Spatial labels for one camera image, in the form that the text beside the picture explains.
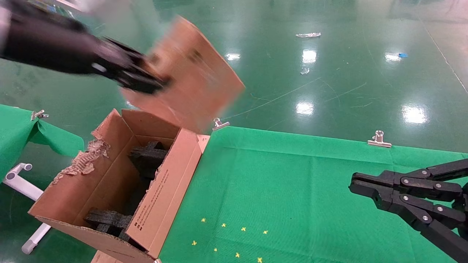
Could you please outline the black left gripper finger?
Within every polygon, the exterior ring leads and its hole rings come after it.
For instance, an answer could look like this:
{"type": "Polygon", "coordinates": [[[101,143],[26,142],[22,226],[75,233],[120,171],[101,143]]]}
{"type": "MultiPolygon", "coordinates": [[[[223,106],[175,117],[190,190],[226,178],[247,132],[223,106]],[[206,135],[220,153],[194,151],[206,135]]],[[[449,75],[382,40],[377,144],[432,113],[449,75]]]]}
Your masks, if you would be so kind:
{"type": "Polygon", "coordinates": [[[153,76],[140,67],[117,67],[117,82],[125,89],[144,94],[154,94],[169,85],[171,78],[153,76]]]}
{"type": "Polygon", "coordinates": [[[127,57],[129,57],[132,61],[132,63],[135,63],[135,64],[140,64],[140,63],[143,63],[145,61],[145,54],[142,53],[142,52],[139,52],[138,50],[130,47],[130,46],[127,46],[123,43],[120,43],[119,41],[117,40],[114,40],[112,38],[109,38],[109,37],[104,37],[104,40],[108,43],[111,43],[112,45],[116,46],[117,47],[117,50],[119,50],[121,53],[123,53],[124,55],[127,55],[127,57]]]}

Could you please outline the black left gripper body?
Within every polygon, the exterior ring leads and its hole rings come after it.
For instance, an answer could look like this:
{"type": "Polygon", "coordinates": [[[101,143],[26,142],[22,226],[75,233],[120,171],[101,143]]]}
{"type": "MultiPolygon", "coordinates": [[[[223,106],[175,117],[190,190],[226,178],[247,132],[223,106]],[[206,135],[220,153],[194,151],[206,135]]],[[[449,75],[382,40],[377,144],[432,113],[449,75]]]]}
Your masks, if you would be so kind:
{"type": "Polygon", "coordinates": [[[121,48],[77,20],[25,0],[7,2],[7,59],[77,75],[114,76],[125,70],[121,48]]]}

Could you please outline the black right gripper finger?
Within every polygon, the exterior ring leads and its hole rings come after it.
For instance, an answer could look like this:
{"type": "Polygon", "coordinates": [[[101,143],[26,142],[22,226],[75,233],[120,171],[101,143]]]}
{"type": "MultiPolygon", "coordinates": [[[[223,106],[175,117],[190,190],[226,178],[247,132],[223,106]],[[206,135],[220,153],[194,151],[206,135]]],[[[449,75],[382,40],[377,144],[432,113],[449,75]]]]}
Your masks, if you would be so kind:
{"type": "Polygon", "coordinates": [[[352,193],[370,198],[373,197],[375,190],[383,190],[451,202],[467,194],[467,187],[450,182],[466,178],[467,171],[468,160],[462,159],[408,173],[384,170],[380,175],[374,176],[356,172],[352,175],[350,190],[352,193]]]}
{"type": "Polygon", "coordinates": [[[467,205],[466,190],[455,194],[452,208],[376,184],[351,184],[349,190],[371,198],[376,208],[398,215],[456,262],[467,262],[467,236],[453,231],[455,228],[463,231],[467,227],[466,207],[456,207],[462,202],[467,205]]]}

